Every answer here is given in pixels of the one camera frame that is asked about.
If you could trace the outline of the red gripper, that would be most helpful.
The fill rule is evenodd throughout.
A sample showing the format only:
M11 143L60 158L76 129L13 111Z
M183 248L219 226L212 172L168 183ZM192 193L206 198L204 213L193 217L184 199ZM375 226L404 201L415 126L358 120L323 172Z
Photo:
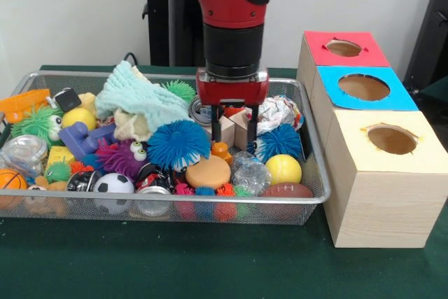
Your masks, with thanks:
M246 105L247 143L257 137L258 111L269 91L269 74L260 69L257 74L243 79L222 79L209 74L205 68L197 68L196 88L202 104L211 106L211 139L221 141L221 104Z

